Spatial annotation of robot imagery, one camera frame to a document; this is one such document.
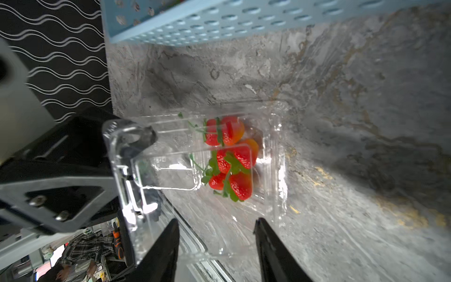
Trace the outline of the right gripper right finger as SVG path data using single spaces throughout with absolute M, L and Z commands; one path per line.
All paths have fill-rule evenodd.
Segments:
M 264 218 L 257 219 L 254 235 L 263 282 L 312 282 Z

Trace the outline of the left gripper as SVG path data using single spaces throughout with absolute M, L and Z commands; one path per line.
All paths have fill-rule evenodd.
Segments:
M 89 108 L 1 165 L 1 231 L 70 233 L 117 217 L 124 207 L 109 159 L 110 134 L 131 121 Z

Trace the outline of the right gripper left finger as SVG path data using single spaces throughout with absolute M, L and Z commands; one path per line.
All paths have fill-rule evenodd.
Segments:
M 126 282 L 173 282 L 180 243 L 179 222 L 172 219 Z

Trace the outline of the clear plastic clamshell container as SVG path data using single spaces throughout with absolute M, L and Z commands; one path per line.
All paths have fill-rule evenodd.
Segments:
M 177 117 L 179 112 L 199 124 L 202 118 L 242 119 L 244 139 L 252 138 L 260 147 L 248 200 L 234 202 L 201 184 L 202 173 L 189 155 L 205 167 L 211 151 L 224 147 L 194 141 Z M 273 228 L 280 227 L 287 210 L 287 112 L 286 102 L 235 101 L 130 118 L 131 125 L 112 132 L 109 159 L 136 262 L 144 259 L 172 219 L 179 222 L 179 255 L 187 263 L 248 256 L 256 244 L 253 230 L 260 217 Z

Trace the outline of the light blue plastic basket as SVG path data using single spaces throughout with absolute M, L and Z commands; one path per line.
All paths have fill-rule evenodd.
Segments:
M 430 1 L 101 1 L 110 43 L 184 47 L 349 18 L 388 14 Z

